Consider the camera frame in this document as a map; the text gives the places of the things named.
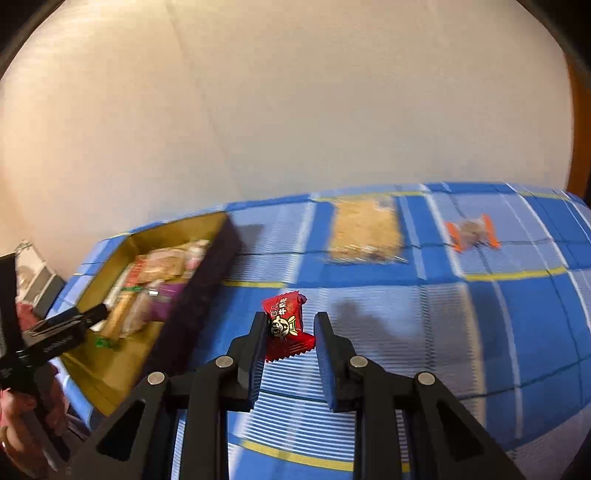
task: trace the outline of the purple snack package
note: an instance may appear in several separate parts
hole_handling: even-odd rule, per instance
[[[168,319],[177,295],[183,291],[185,286],[186,283],[164,282],[156,287],[154,290],[156,294],[153,294],[154,298],[152,300],[152,320],[164,322]]]

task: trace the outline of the red candy wrapper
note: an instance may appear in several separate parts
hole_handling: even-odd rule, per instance
[[[269,317],[267,362],[308,352],[316,346],[316,337],[304,332],[301,306],[306,300],[298,291],[263,300],[262,307]]]

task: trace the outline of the blue checkered tablecloth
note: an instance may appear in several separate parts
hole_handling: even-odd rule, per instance
[[[327,262],[332,200],[373,192],[395,200],[408,263]],[[436,374],[528,478],[554,479],[564,471],[591,429],[591,211],[580,199],[521,184],[430,183],[207,212],[220,210],[229,212],[244,247],[193,365],[224,354],[234,337],[248,333],[263,299],[298,289],[308,298],[306,331],[316,312],[327,311],[358,354],[398,374]],[[501,248],[456,253],[445,222],[483,213]],[[50,314],[75,304],[134,232],[97,244]],[[254,410],[229,414],[231,478],[350,479],[353,430],[351,414],[331,413],[324,402],[315,351],[267,364]],[[176,467],[182,431],[181,419]],[[407,463],[402,467],[408,471]]]

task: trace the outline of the snack package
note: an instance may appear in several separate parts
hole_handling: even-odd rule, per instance
[[[447,223],[446,226],[456,252],[463,252],[476,245],[487,245],[491,248],[501,247],[489,215],[483,214],[480,218],[464,220],[460,224]]]
[[[162,280],[155,280],[146,285],[137,295],[134,304],[129,309],[121,328],[120,338],[126,338],[132,333],[139,332],[152,319],[152,304],[155,299],[156,288]]]
[[[193,276],[193,273],[205,258],[208,245],[209,240],[197,240],[196,242],[189,242],[185,245],[185,267],[181,276],[183,280],[188,281]]]
[[[117,281],[109,291],[107,298],[103,301],[105,307],[107,307],[109,311],[111,311],[113,307],[115,307],[117,299],[119,298],[119,294],[121,293],[121,289],[123,288],[123,285],[125,285],[125,280],[127,279],[129,271],[133,266],[134,262],[131,262],[129,265],[127,265],[127,267],[125,267],[125,269],[123,270],[123,272],[121,272],[121,275],[119,275],[119,278],[117,278]]]
[[[183,273],[186,252],[178,248],[159,248],[146,255],[146,261],[137,283],[171,280]]]
[[[269,317],[267,362],[308,352],[316,346],[316,337],[304,332],[301,306],[306,300],[299,291],[263,300],[262,307]]]
[[[338,262],[405,261],[403,237],[390,196],[338,200],[332,225],[330,259]]]
[[[180,282],[164,282],[154,288],[150,316],[152,320],[164,322],[168,319],[177,296],[187,284]]]
[[[138,291],[141,291],[141,287],[137,286],[138,277],[145,262],[145,255],[138,255],[135,257],[134,265],[129,269],[123,290],[119,294],[119,300],[117,301],[115,308],[109,312],[105,325],[100,330],[100,338],[96,342],[97,346],[111,347],[119,340],[127,313],[133,306]]]

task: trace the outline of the snack box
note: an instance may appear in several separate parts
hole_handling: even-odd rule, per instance
[[[185,371],[221,280],[241,248],[238,233],[224,212],[184,218],[124,235],[108,258],[91,259],[105,261],[92,270],[96,274],[75,302],[81,312],[104,301],[136,255],[197,239],[209,240],[210,244],[165,322],[150,322],[141,331],[121,339],[115,349],[97,348],[97,334],[89,330],[84,344],[61,356],[72,380],[105,415],[111,414],[149,373],[175,375]]]

